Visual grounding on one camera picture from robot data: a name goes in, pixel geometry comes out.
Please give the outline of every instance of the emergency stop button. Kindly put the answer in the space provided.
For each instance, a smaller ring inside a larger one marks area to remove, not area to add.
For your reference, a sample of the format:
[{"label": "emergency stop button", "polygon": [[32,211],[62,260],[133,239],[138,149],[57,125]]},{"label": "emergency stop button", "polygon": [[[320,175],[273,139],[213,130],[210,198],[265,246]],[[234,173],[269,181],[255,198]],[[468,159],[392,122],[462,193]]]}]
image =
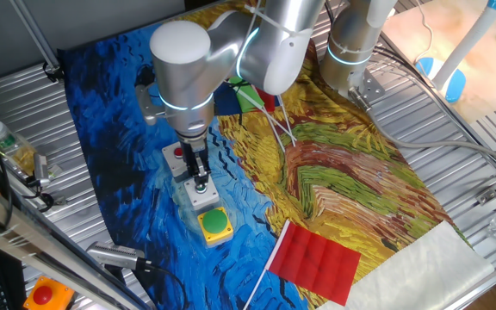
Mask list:
[{"label": "emergency stop button", "polygon": [[73,289],[40,276],[23,306],[28,310],[66,310],[73,295]]},{"label": "emergency stop button", "polygon": [[39,287],[34,292],[34,302],[38,305],[47,304],[52,297],[53,291],[47,286]]}]

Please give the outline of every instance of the red flag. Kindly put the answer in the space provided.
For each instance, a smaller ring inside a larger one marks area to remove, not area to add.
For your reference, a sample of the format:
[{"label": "red flag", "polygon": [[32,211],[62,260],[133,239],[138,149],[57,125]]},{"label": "red flag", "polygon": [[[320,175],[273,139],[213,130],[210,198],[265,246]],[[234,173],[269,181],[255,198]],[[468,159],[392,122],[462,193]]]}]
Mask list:
[{"label": "red flag", "polygon": [[275,111],[275,96],[266,93],[263,90],[260,90],[256,87],[257,94],[260,98],[262,98],[263,103],[265,104],[265,109],[267,112]]},{"label": "red flag", "polygon": [[265,269],[345,306],[360,257],[287,220]]}]

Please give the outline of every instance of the painted mat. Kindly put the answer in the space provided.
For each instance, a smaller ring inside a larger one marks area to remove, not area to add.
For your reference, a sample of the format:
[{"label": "painted mat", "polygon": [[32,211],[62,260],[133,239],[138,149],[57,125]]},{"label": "painted mat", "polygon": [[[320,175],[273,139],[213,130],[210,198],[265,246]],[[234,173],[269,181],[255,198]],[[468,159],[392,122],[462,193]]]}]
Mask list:
[{"label": "painted mat", "polygon": [[[227,3],[183,19],[207,28],[240,7]],[[441,220],[452,223],[394,145],[325,85],[310,46],[300,76],[283,94],[296,147],[283,135],[283,154],[259,113],[244,114],[242,124],[238,115],[219,116],[209,128],[212,177],[235,234],[207,249],[161,152],[177,137],[165,121],[147,126],[134,94],[143,68],[152,66],[148,41],[157,27],[60,56],[68,104],[113,241],[143,250],[175,273],[186,285],[189,308],[241,308],[287,218],[361,252],[356,281]],[[275,117],[286,121],[280,109]],[[180,307],[181,291],[172,281],[143,284],[159,308]],[[268,273],[252,308],[315,308],[324,301]]]}]

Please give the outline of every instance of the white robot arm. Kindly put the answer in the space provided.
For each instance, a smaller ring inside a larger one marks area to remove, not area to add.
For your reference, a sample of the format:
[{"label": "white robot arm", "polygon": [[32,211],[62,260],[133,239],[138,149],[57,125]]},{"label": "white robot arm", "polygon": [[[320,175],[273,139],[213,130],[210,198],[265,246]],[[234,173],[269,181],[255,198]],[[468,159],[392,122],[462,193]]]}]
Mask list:
[{"label": "white robot arm", "polygon": [[[324,0],[268,0],[259,25],[238,11],[221,15],[207,30],[193,22],[159,27],[150,47],[164,102],[161,109],[138,91],[145,119],[165,117],[181,141],[184,160],[197,188],[210,172],[207,128],[214,117],[213,93],[230,76],[239,76],[271,95],[286,91],[298,76]],[[326,82],[340,94],[363,84],[364,67],[396,0],[352,0],[332,26],[321,66]]]}]

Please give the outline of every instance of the red button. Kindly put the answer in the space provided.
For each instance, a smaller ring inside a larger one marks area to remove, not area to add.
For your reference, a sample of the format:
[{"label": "red button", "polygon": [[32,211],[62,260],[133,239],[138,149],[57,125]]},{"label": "red button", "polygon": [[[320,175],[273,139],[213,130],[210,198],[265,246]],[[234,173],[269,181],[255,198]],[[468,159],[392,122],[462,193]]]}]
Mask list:
[{"label": "red button", "polygon": [[53,291],[46,286],[39,287],[34,292],[34,302],[38,305],[47,304],[53,297]]},{"label": "red button", "polygon": [[183,150],[181,149],[181,147],[178,147],[177,149],[173,150],[173,155],[175,155],[177,158],[182,158]]}]

